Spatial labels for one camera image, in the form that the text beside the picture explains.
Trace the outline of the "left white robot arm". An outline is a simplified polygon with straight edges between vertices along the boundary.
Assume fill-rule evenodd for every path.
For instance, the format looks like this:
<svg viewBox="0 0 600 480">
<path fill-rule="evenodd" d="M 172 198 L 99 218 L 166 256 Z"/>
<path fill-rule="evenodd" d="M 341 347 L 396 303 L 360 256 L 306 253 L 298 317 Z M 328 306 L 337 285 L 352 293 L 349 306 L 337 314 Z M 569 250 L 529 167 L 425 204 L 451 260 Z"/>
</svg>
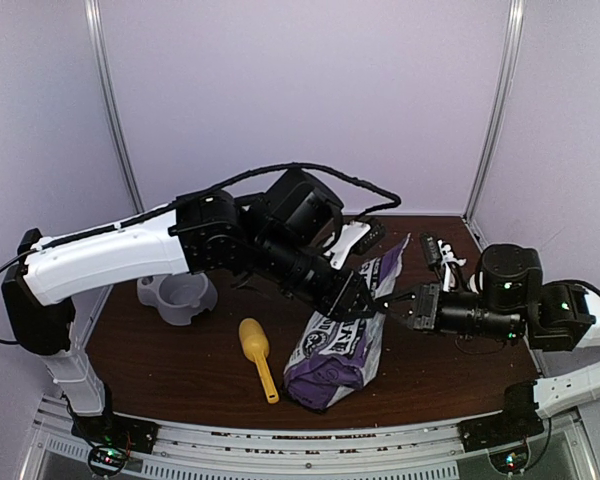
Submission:
<svg viewBox="0 0 600 480">
<path fill-rule="evenodd" d="M 377 304 L 347 266 L 372 245 L 373 225 L 342 217 L 340 198 L 321 180 L 326 167 L 273 166 L 266 191 L 234 197 L 222 181 L 145 213 L 64 235 L 36 229 L 0 268 L 13 341 L 41 357 L 72 410 L 103 444 L 124 424 L 86 354 L 74 345 L 74 295 L 133 279 L 225 269 L 261 276 L 335 321 L 369 318 Z"/>
</svg>

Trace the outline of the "purple pet food bag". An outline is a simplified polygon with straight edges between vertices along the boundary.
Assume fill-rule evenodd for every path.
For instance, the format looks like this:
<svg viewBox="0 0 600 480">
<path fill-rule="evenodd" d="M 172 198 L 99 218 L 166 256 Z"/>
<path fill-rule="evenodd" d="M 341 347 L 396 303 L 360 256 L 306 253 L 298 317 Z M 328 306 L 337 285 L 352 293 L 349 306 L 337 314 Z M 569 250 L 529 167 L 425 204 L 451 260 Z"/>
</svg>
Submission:
<svg viewBox="0 0 600 480">
<path fill-rule="evenodd" d="M 377 375 L 385 318 L 335 322 L 313 313 L 284 367 L 284 392 L 322 412 L 362 390 Z"/>
</svg>

